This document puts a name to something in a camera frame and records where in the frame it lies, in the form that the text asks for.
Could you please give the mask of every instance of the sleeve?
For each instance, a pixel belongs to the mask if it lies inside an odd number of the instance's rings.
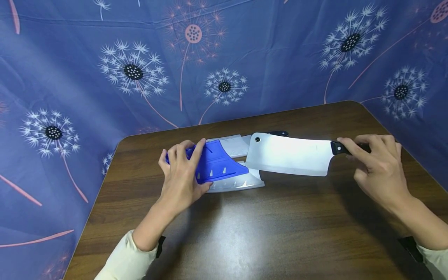
[[[433,251],[420,245],[417,249],[423,256],[423,262],[434,280],[448,280],[448,249]]]
[[[150,252],[143,252],[136,247],[132,232],[123,236],[95,280],[141,280],[146,275],[158,245]]]

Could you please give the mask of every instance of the dandelion print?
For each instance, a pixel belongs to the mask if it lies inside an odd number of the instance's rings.
[[[112,163],[113,154],[109,153],[107,156],[103,157],[103,169],[101,170],[101,174],[106,176],[106,173],[109,171],[109,166]]]
[[[328,85],[333,74],[353,67],[358,59],[370,54],[381,31],[386,28],[388,19],[385,16],[385,7],[378,9],[370,4],[360,12],[349,12],[335,32],[327,36],[321,51],[323,59],[319,62],[320,69],[331,69],[323,96],[324,104],[327,103]]]
[[[173,51],[180,51],[183,55],[179,85],[181,111],[185,63],[194,61],[202,65],[207,59],[217,57],[216,51],[225,37],[222,23],[221,14],[217,10],[211,11],[204,0],[179,1],[168,11],[164,20],[165,29],[172,37],[168,40],[168,47]]]
[[[0,115],[1,114],[5,114],[9,111],[8,106],[6,106],[6,104],[2,101],[0,101]],[[0,121],[0,128],[2,128],[4,126],[4,121]],[[29,195],[26,191],[24,191],[22,188],[20,188],[18,185],[14,184],[13,182],[11,182],[10,180],[8,180],[6,177],[4,177],[3,175],[0,174],[0,180],[2,180],[4,183],[6,183],[7,185],[9,185],[11,188],[13,188],[14,190],[16,190],[18,193],[20,193],[21,195],[23,195],[25,198],[27,198],[28,200],[30,200],[31,202],[37,204],[38,206],[42,206],[42,203],[40,203],[37,199],[35,199],[34,197],[32,197],[31,195]]]
[[[20,19],[19,15],[17,14],[17,9],[16,5],[14,4],[14,0],[9,0],[9,6],[11,7],[11,14],[13,15],[14,29],[16,31],[16,34],[20,34]]]
[[[428,0],[417,4],[411,9],[410,16],[412,19],[418,20],[418,23],[422,23],[430,17],[430,21],[440,24],[426,24],[421,26],[418,30],[414,30],[410,36],[413,37],[414,42],[409,46],[417,52],[427,51],[432,52],[436,48],[443,47],[448,40],[448,22],[441,22],[443,14],[440,13],[440,9],[434,9],[434,7],[439,6],[439,1]]]
[[[103,9],[108,11],[110,10],[110,4],[106,4],[106,2],[104,2],[104,0],[93,0],[93,2],[99,6],[99,15],[101,17],[101,20],[103,20]]]
[[[421,96],[428,89],[423,70],[405,66],[398,70],[385,84],[385,93],[362,101],[380,99],[384,103],[384,111],[395,120],[413,117],[425,105],[426,97]]]
[[[227,68],[210,73],[205,81],[205,86],[205,96],[212,97],[213,101],[202,114],[199,125],[202,123],[205,113],[213,104],[220,103],[228,106],[232,102],[236,103],[249,89],[246,77],[240,77],[238,71],[230,71]]]
[[[88,203],[86,196],[76,185],[67,164],[67,157],[71,152],[77,152],[80,149],[78,144],[80,138],[75,133],[70,119],[62,116],[58,111],[48,112],[44,109],[29,112],[26,117],[27,119],[23,121],[24,126],[20,128],[25,141],[32,148],[37,148],[37,152],[42,157],[50,158],[54,154],[59,154],[74,187],[82,199]]]
[[[165,69],[161,66],[160,56],[142,43],[116,41],[113,46],[102,48],[104,56],[99,65],[106,78],[124,94],[138,92],[146,100],[157,115],[175,128],[177,125],[163,117],[149,102],[153,95],[160,96],[165,92],[164,85],[169,84],[169,78],[164,76]]]
[[[359,78],[377,61],[380,57],[382,57],[386,52],[388,52],[393,46],[397,45],[399,42],[401,42],[404,38],[408,37],[411,34],[414,34],[416,30],[418,30],[420,27],[424,26],[427,22],[430,22],[432,24],[441,24],[446,17],[448,17],[448,0],[443,0],[442,2],[439,2],[438,5],[436,5],[432,10],[429,11],[430,14],[426,14],[426,18],[420,22],[415,28],[413,28],[411,31],[406,33],[403,37],[398,39],[396,42],[394,42],[392,45],[390,45],[388,48],[386,48],[379,56],[377,56],[375,59],[372,60],[372,62],[367,65],[367,67],[364,68],[364,70],[361,71],[361,73],[356,77],[356,79],[352,82],[349,89],[353,87],[353,85],[359,80]]]
[[[71,256],[72,254],[65,252],[59,258],[53,260],[42,272],[40,280],[62,280]]]
[[[160,131],[160,129],[158,127],[147,126],[147,127],[143,127],[143,128],[140,128],[139,130],[137,130],[137,133],[138,134],[146,134],[146,133],[153,133],[156,131]]]
[[[3,101],[0,101],[0,115],[6,114],[9,111],[8,106]],[[4,121],[0,120],[0,128],[4,126]]]

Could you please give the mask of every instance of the forearm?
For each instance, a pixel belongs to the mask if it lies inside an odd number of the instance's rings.
[[[448,249],[448,224],[416,198],[388,209],[414,236],[417,243],[430,250]]]
[[[174,218],[175,215],[173,213],[170,213],[166,207],[156,202],[132,233],[132,239],[137,248],[141,251],[153,250],[166,227]]]

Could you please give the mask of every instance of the finger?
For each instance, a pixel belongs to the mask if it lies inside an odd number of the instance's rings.
[[[392,154],[392,156],[398,159],[398,154],[395,146],[395,138],[392,135],[380,135],[379,137],[384,142],[387,150]]]
[[[186,149],[194,146],[194,143],[190,140],[182,141],[177,145],[177,159],[187,160]]]
[[[366,171],[357,168],[355,170],[355,174],[353,175],[353,179],[358,183],[358,185],[362,185],[367,178]]]
[[[385,153],[388,151],[381,137],[376,134],[358,135],[354,141],[356,143],[368,143],[372,152]]]
[[[402,145],[400,143],[395,143],[395,147],[396,147],[396,153],[397,153],[398,159],[401,160],[401,147],[402,147]]]
[[[364,171],[365,173],[367,173],[367,167],[364,163],[362,163],[361,161],[359,161],[357,158],[355,158],[352,155],[346,155],[345,156],[348,160],[352,161],[353,163],[356,164],[356,168]]]
[[[203,184],[197,185],[195,190],[194,190],[194,200],[195,201],[198,200],[199,198],[201,198],[201,196],[203,194],[208,192],[208,190],[210,189],[212,184],[213,184],[212,182],[207,182],[207,183],[203,183]]]
[[[205,145],[205,138],[202,138],[194,148],[193,154],[190,158],[190,162],[193,163],[195,166],[198,165],[199,160],[201,159],[202,149],[204,148],[204,145]]]
[[[355,158],[357,158],[365,165],[371,166],[376,163],[375,157],[373,157],[371,154],[363,150],[352,139],[338,138],[337,140],[341,142],[347,148],[347,150],[349,150],[350,154],[352,154]]]
[[[160,158],[159,158],[159,166],[162,169],[162,171],[164,172],[165,176],[169,172],[169,164],[167,163],[166,155],[167,155],[167,150],[163,149],[162,154],[160,155]]]
[[[174,166],[177,163],[177,159],[176,159],[177,145],[178,144],[172,146],[171,149],[168,150],[168,160],[169,160],[169,164],[171,166]]]

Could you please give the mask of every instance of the wooden table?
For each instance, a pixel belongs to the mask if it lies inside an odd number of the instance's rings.
[[[290,137],[387,134],[360,104],[341,102],[125,138],[65,279],[90,280],[157,200],[163,148],[185,139],[287,130]],[[411,193],[448,221],[448,195],[407,153]],[[148,279],[430,279],[397,242],[406,232],[358,188],[345,157],[326,177],[262,172],[264,188],[206,194],[166,230]]]

